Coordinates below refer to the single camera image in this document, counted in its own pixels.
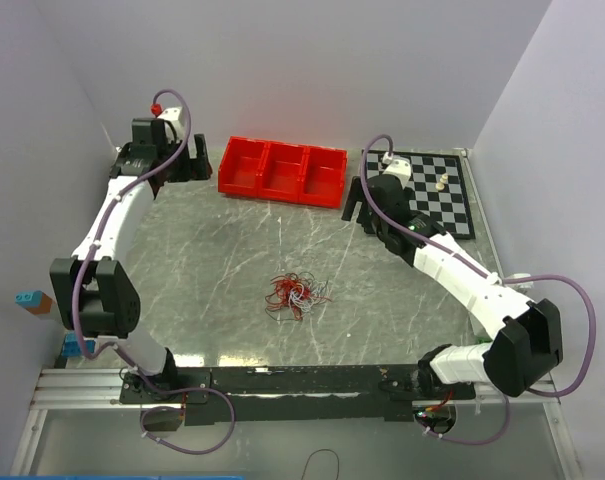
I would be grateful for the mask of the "red three-compartment bin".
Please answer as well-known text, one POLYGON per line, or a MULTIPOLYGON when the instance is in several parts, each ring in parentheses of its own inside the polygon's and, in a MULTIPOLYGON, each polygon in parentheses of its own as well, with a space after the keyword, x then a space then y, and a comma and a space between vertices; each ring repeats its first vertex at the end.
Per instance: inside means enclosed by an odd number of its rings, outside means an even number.
POLYGON ((344 150, 234 136, 218 169, 220 193, 323 208, 341 205, 344 150))

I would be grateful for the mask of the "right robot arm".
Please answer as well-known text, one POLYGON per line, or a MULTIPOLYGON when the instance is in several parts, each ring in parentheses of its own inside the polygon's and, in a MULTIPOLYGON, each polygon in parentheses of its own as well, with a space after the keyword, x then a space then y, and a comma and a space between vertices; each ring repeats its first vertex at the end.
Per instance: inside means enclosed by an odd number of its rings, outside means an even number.
POLYGON ((440 398, 458 383, 490 383, 517 397, 562 361, 558 308, 502 284, 435 220, 411 210, 409 191, 397 177, 354 177, 342 218, 356 220, 388 251, 443 287, 490 337, 487 343, 445 344, 425 354, 418 385, 427 397, 440 398))

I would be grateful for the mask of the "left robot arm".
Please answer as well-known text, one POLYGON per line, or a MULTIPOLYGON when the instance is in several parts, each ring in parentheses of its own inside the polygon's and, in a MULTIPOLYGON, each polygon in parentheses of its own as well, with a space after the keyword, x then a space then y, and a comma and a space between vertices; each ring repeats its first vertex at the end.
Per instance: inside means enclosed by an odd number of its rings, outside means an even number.
POLYGON ((144 379, 145 392, 166 402, 179 390, 174 357, 140 326, 140 296, 123 262, 160 189, 207 180, 212 169, 205 138, 192 134, 185 108, 153 105, 151 117, 134 119, 131 128, 96 219, 70 257, 52 262, 50 279, 62 323, 82 356, 95 359, 113 349, 144 379))

